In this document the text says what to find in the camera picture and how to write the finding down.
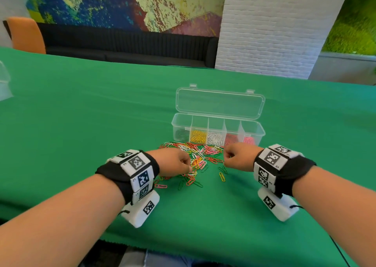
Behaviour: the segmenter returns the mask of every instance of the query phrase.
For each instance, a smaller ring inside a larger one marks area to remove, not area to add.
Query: hand
[[[159,165],[159,175],[173,177],[192,171],[191,158],[187,152],[177,148],[162,148],[148,151]]]
[[[242,171],[253,172],[253,163],[263,148],[243,142],[227,145],[224,148],[224,165]]]

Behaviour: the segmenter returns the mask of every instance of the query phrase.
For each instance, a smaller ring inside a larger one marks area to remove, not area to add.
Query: yellow paper clip
[[[222,182],[226,182],[226,179],[224,178],[222,173],[219,173],[219,176],[221,177]]]

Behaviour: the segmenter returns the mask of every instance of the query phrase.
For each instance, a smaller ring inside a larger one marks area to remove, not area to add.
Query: black couch
[[[5,28],[11,37],[6,21]],[[218,38],[38,23],[47,54],[146,65],[214,68]]]

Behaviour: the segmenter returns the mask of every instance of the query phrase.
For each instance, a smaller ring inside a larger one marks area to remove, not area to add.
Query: table
[[[190,83],[255,89],[266,97],[261,146],[302,151],[323,168],[376,189],[375,87],[8,48],[0,48],[0,60],[15,96],[0,102],[0,218],[11,219],[89,177],[110,156],[171,141],[176,89]],[[179,179],[170,179],[142,227],[119,216],[102,239],[239,266],[344,266],[307,212],[279,222],[258,198],[252,174],[231,171],[223,183],[212,166],[197,177],[203,188],[181,191]]]

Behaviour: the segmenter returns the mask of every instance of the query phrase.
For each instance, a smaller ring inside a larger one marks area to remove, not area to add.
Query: forearm
[[[77,267],[124,205],[112,181],[91,176],[0,226],[0,266]]]
[[[376,192],[315,166],[293,195],[355,262],[374,266]]]

